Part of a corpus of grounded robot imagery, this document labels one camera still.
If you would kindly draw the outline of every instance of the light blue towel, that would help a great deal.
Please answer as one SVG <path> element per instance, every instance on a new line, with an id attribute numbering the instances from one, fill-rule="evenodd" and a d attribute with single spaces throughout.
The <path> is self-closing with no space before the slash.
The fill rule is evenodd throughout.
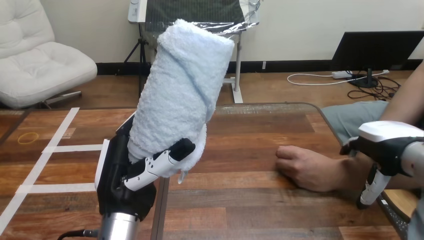
<path id="1" fill-rule="evenodd" d="M 188 138 L 196 144 L 183 167 L 188 170 L 203 153 L 205 124 L 215 111 L 234 43 L 184 20 L 177 20 L 157 42 L 130 131 L 130 159 L 151 157 Z"/>

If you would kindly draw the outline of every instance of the robotic arm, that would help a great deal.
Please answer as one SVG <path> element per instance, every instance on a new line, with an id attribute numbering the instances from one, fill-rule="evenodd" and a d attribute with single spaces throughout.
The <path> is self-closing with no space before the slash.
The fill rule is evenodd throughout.
<path id="1" fill-rule="evenodd" d="M 143 221 L 156 198 L 153 182 L 163 173 L 175 169 L 191 154 L 196 145 L 183 138 L 151 158 L 131 164 L 128 141 L 133 126 L 132 115 L 103 147 L 97 165 L 94 185 L 99 212 L 99 230 L 70 231 L 59 237 L 97 237 L 98 240 L 135 240 L 138 223 Z"/>
<path id="2" fill-rule="evenodd" d="M 391 177 L 402 174 L 424 185 L 424 131 L 403 122 L 374 121 L 359 128 L 359 137 L 345 144 L 340 154 L 357 150 L 375 161 L 356 205 L 369 207 Z"/>

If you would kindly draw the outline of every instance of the black tripod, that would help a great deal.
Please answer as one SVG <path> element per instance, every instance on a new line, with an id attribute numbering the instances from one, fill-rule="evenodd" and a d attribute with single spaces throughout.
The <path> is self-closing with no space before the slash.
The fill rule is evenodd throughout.
<path id="1" fill-rule="evenodd" d="M 147 76 L 150 73 L 151 64 L 147 62 L 147 59 L 146 59 L 145 46 L 149 45 L 149 43 L 143 39 L 142 27 L 140 23 L 138 24 L 138 32 L 140 34 L 140 38 L 138 39 L 137 44 L 131 50 L 129 55 L 126 57 L 125 61 L 123 61 L 122 69 L 125 69 L 128 59 L 130 59 L 131 55 L 133 55 L 134 51 L 140 45 L 140 62 L 138 64 L 138 97 L 140 97 L 140 94 L 142 93 L 143 88 L 146 84 Z M 120 73 L 121 73 L 121 69 L 118 69 L 115 75 L 119 75 Z"/>

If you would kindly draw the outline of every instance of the monitor stand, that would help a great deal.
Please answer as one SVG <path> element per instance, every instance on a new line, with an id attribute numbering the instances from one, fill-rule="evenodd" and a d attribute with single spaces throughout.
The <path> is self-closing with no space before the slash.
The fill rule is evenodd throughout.
<path id="1" fill-rule="evenodd" d="M 357 77 L 358 78 L 366 77 L 366 78 L 349 81 L 348 83 L 358 88 L 367 88 L 367 89 L 375 88 L 379 85 L 379 81 L 377 80 L 377 78 L 373 77 L 373 70 L 371 68 L 368 68 L 367 75 L 360 74 Z"/>

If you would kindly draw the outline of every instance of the white chair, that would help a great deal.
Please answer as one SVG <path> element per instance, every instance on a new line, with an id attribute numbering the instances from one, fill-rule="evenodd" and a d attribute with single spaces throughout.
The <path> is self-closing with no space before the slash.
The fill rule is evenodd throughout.
<path id="1" fill-rule="evenodd" d="M 80 95 L 51 98 L 96 77 L 91 58 L 54 41 L 39 0 L 0 0 L 1 103 L 10 108 L 51 104 Z"/>

